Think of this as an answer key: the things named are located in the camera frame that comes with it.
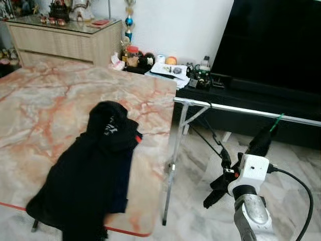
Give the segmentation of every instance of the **trophy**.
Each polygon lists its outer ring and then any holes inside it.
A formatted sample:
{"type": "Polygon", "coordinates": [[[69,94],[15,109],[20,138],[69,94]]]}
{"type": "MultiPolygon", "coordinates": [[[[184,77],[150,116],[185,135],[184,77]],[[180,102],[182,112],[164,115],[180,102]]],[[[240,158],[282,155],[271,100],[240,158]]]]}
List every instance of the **trophy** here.
{"type": "Polygon", "coordinates": [[[132,37],[132,29],[135,27],[134,21],[131,18],[132,14],[133,14],[133,9],[132,6],[136,3],[136,0],[125,0],[125,2],[127,3],[127,7],[126,7],[126,12],[128,14],[127,18],[125,19],[125,36],[129,37],[129,40],[131,41],[131,37],[132,37]]]}

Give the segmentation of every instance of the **black cloth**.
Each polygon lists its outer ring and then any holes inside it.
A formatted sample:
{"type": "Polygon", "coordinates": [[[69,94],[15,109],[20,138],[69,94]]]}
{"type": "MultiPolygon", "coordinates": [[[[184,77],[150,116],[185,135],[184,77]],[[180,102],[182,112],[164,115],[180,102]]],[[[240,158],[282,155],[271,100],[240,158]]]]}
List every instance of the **black cloth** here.
{"type": "Polygon", "coordinates": [[[86,132],[59,157],[28,203],[34,219],[59,228],[63,240],[99,240],[107,213],[125,212],[131,158],[141,134],[119,103],[99,103],[86,132]]]}

